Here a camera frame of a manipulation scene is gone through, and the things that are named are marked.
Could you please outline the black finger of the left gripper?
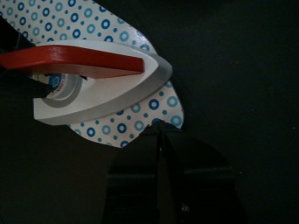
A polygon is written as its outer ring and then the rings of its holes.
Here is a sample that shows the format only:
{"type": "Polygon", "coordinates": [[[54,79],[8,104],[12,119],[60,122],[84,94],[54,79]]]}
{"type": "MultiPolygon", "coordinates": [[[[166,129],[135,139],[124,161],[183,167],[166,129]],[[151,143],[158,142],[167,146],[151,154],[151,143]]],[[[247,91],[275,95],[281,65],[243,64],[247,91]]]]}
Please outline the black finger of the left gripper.
{"type": "Polygon", "coordinates": [[[52,86],[34,80],[27,74],[0,70],[0,98],[46,98],[52,92],[52,86]]]}
{"type": "Polygon", "coordinates": [[[0,17],[0,54],[31,47],[35,47],[35,44],[8,24],[7,20],[0,17]]]}

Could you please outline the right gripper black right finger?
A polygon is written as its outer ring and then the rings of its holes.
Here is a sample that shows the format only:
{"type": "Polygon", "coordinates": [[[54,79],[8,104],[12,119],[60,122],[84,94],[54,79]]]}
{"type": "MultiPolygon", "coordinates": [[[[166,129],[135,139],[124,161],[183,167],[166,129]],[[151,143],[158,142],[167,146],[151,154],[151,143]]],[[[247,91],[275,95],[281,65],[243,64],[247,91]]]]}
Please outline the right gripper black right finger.
{"type": "Polygon", "coordinates": [[[230,161],[170,123],[159,130],[179,223],[248,224],[230,161]]]}

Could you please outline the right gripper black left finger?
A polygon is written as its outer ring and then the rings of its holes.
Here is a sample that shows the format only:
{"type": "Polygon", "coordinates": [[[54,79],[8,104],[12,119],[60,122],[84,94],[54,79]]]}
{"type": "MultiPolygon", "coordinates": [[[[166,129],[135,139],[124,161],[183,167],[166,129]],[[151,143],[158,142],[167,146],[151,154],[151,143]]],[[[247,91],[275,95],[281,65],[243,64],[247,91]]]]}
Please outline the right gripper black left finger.
{"type": "Polygon", "coordinates": [[[147,126],[115,157],[107,173],[102,224],[159,224],[156,162],[160,124],[147,126]]]}

